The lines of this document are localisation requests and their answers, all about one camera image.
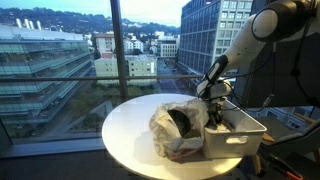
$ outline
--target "metal pole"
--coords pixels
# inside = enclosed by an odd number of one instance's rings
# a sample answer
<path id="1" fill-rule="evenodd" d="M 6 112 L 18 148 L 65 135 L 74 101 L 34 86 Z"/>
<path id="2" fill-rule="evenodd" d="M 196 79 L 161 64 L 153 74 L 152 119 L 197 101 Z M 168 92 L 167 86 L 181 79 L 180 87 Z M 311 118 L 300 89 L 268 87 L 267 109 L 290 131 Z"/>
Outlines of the metal pole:
<path id="1" fill-rule="evenodd" d="M 119 88 L 121 102 L 125 102 L 128 97 L 128 88 L 126 81 L 126 67 L 124 59 L 124 48 L 123 48 L 123 33 L 121 24 L 121 12 L 119 0 L 110 0 L 111 12 L 112 12 L 112 23 L 114 30 L 115 48 L 118 63 L 119 73 Z"/>

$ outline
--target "black object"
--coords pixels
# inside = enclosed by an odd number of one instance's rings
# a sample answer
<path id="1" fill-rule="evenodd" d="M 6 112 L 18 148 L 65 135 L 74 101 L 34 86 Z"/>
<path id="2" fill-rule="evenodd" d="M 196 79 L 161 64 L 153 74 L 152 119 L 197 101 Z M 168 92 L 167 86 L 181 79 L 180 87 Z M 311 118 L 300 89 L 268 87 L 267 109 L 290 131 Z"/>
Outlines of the black object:
<path id="1" fill-rule="evenodd" d="M 169 110 L 168 113 L 176 123 L 179 133 L 184 137 L 191 130 L 190 119 L 183 112 L 175 109 Z"/>

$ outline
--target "window ledge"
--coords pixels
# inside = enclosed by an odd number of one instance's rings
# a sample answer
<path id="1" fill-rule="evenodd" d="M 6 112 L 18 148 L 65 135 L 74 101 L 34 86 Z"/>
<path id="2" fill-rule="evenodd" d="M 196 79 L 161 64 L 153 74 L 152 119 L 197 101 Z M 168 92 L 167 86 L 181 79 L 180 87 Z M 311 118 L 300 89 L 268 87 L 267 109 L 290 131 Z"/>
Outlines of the window ledge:
<path id="1" fill-rule="evenodd" d="M 102 138 L 12 145 L 0 152 L 0 158 L 58 154 L 105 149 Z"/>

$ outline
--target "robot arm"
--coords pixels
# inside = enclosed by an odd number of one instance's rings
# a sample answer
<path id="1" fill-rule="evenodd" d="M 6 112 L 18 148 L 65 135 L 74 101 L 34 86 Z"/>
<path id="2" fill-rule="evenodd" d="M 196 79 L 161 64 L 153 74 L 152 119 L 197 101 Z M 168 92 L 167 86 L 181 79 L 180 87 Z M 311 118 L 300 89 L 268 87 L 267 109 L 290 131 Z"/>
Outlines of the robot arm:
<path id="1" fill-rule="evenodd" d="M 252 15 L 239 31 L 231 46 L 215 60 L 202 82 L 197 86 L 197 94 L 203 100 L 225 96 L 230 88 L 219 81 L 225 72 L 249 64 L 259 54 L 267 42 L 277 42 L 302 37 L 303 27 L 311 16 L 313 19 L 309 34 L 318 31 L 320 23 L 318 0 L 280 0 L 265 6 Z"/>

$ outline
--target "table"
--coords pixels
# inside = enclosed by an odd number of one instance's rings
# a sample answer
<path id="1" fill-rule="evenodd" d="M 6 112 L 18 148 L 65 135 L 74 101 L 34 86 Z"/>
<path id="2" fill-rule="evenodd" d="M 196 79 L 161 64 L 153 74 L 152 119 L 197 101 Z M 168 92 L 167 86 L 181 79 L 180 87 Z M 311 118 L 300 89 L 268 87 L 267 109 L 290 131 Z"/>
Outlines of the table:
<path id="1" fill-rule="evenodd" d="M 180 94 L 153 94 L 116 107 L 102 127 L 102 139 L 110 155 L 129 171 L 155 179 L 205 179 L 234 168 L 241 158 L 206 159 L 199 151 L 174 162 L 156 153 L 149 121 L 157 105 L 193 98 Z"/>

